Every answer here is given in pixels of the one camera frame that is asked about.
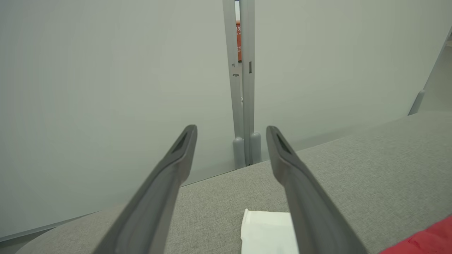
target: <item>white object on gray fabric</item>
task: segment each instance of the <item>white object on gray fabric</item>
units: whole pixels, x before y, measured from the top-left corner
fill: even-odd
[[[298,254],[298,245],[289,212],[245,209],[241,229],[242,254]]]

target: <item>frosted glass panel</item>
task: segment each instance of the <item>frosted glass panel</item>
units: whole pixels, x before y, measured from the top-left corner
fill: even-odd
[[[188,124],[234,169],[221,1],[0,3],[0,237],[123,203]]]
[[[450,10],[449,0],[255,1],[254,131],[275,125],[298,151],[406,116]]]

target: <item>red fabric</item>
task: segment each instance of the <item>red fabric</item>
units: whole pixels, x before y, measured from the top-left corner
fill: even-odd
[[[381,252],[381,254],[450,253],[452,253],[452,216]]]

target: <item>white cloth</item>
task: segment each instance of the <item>white cloth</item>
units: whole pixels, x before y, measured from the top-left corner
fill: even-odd
[[[288,212],[245,209],[242,220],[242,254],[298,254],[298,245]]]

